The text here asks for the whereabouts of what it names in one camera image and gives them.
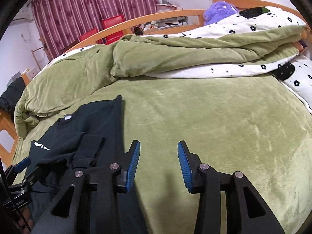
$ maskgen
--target clothing tag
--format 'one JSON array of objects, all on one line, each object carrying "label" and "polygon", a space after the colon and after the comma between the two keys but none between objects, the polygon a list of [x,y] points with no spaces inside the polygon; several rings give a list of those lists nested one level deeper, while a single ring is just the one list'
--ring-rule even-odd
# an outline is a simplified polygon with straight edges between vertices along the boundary
[{"label": "clothing tag", "polygon": [[65,114],[64,115],[64,120],[68,120],[71,119],[71,114]]}]

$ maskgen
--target white pillow with black flowers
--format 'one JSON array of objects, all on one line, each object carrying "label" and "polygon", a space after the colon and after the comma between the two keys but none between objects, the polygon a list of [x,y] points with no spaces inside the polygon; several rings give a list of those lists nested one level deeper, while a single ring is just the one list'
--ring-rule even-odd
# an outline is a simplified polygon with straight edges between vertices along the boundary
[{"label": "white pillow with black flowers", "polygon": [[312,61],[299,55],[270,72],[295,94],[312,114]]}]

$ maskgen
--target red chair backrest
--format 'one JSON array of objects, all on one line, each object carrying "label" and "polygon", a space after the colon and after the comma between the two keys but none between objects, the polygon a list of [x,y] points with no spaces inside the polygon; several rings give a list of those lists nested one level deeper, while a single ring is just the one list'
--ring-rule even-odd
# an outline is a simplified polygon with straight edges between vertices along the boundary
[{"label": "red chair backrest", "polygon": [[[91,37],[92,35],[94,35],[98,32],[99,32],[99,30],[97,28],[93,28],[92,30],[90,30],[90,31],[84,33],[83,35],[79,36],[79,40],[83,41],[83,40],[87,39],[88,37]],[[96,43],[97,44],[103,44],[102,40],[98,40]]]},{"label": "red chair backrest", "polygon": [[[111,18],[108,18],[108,19],[103,19],[102,20],[102,25],[103,25],[103,29],[107,29],[111,26],[115,26],[119,23],[122,23],[124,22],[124,15],[118,15],[116,17],[111,17]],[[123,32],[122,31],[119,31],[119,32],[115,32],[111,35],[108,35],[107,37],[105,37],[106,41],[107,42],[110,42],[111,43],[111,40],[114,40],[114,41],[117,41],[119,40],[122,36],[123,36]]]}]

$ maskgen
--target folded blanket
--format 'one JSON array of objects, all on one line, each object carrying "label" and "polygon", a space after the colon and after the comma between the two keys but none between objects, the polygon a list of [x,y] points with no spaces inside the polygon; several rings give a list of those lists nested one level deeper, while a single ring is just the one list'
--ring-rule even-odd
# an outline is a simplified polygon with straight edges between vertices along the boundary
[{"label": "folded blanket", "polygon": [[[24,90],[15,108],[17,134],[25,137],[38,124],[36,116],[47,117],[68,108],[120,77],[201,64],[266,65],[281,60],[285,63],[299,53],[290,43],[301,39],[305,23],[290,13],[269,9],[272,18],[268,13],[255,16],[255,19],[245,18],[248,17],[246,13],[235,14],[236,21],[232,26],[219,22],[175,38],[170,35],[162,38],[125,35],[111,45],[98,44],[65,55]],[[204,37],[199,37],[203,31],[206,32]]]}]

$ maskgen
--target air conditioner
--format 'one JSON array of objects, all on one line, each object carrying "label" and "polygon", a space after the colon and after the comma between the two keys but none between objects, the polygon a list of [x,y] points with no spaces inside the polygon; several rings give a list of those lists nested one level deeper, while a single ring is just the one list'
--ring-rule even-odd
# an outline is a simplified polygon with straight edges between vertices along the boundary
[{"label": "air conditioner", "polygon": [[12,23],[24,23],[24,22],[32,22],[32,15],[30,15],[29,10],[26,6],[21,8],[21,10],[16,14]]}]

